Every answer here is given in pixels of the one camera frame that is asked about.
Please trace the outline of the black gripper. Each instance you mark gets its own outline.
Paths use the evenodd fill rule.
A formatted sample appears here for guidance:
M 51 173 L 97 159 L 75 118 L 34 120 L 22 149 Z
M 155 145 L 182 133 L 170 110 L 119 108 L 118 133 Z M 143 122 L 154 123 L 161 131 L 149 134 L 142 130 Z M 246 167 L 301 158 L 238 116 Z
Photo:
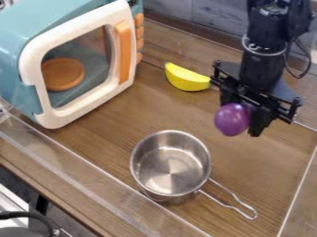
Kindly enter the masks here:
M 260 137 L 276 119 L 293 122 L 300 95 L 282 78 L 289 67 L 286 58 L 289 42 L 274 45 L 268 39 L 242 37 L 242 62 L 213 61 L 210 82 L 220 88 L 221 105 L 246 102 L 252 137 Z

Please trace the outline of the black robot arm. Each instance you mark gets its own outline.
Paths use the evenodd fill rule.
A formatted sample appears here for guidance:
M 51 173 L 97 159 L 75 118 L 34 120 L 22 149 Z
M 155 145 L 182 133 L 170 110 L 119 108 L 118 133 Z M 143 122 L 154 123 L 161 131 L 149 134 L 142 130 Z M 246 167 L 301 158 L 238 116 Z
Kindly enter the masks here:
M 258 137 L 273 120 L 293 122 L 303 105 L 282 74 L 291 71 L 292 46 L 304 46 L 300 36 L 309 32 L 315 15 L 309 0 L 246 0 L 246 5 L 242 61 L 214 61 L 210 83 L 220 88 L 218 131 L 226 136 L 248 132 Z

